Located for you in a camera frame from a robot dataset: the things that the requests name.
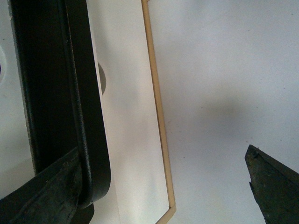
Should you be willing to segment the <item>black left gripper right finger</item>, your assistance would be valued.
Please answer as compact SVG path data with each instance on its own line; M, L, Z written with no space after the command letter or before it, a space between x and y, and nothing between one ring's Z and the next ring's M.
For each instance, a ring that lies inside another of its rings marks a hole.
M250 188L267 224L299 222L299 174L249 145L245 161Z

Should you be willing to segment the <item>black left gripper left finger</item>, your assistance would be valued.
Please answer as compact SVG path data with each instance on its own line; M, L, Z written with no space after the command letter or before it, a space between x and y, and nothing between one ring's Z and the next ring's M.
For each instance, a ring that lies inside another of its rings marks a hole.
M69 224L82 190L74 148L0 201L2 224Z

